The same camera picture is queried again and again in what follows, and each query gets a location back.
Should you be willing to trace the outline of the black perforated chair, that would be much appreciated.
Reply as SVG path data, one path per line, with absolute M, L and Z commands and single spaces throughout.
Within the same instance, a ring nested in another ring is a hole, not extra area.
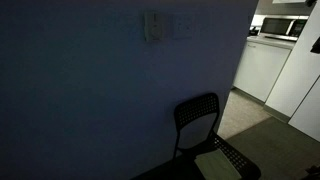
M 208 131 L 207 137 L 190 148 L 181 148 L 179 140 L 181 130 L 190 125 L 193 121 L 214 114 L 215 118 Z M 259 167 L 235 149 L 232 145 L 223 140 L 214 128 L 220 116 L 219 97 L 214 92 L 209 92 L 193 97 L 178 104 L 174 109 L 174 122 L 177 132 L 172 161 L 175 161 L 177 151 L 180 151 L 186 158 L 194 160 L 197 155 L 209 153 L 214 150 L 221 150 L 227 160 L 240 175 L 240 180 L 258 180 L 261 177 Z

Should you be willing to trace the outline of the white kitchen counter cabinet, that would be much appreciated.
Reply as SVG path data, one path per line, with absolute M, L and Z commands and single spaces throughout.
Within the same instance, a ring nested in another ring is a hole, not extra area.
M 248 37 L 233 86 L 265 102 L 294 46 L 289 41 Z

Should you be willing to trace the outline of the white tall cabinet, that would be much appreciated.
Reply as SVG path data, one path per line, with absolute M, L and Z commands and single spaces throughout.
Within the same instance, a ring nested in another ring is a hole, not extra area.
M 264 109 L 307 136 L 320 141 L 320 0 L 287 59 Z

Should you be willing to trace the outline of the silver microwave oven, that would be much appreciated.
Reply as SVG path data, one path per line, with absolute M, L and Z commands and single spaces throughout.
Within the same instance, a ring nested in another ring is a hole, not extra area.
M 260 29 L 260 35 L 287 41 L 297 41 L 308 17 L 266 17 Z

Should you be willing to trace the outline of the white wall thermostat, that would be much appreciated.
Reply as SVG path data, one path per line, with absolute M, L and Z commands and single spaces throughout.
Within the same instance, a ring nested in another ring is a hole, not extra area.
M 147 42 L 161 41 L 164 37 L 164 17 L 159 12 L 144 13 L 144 35 Z

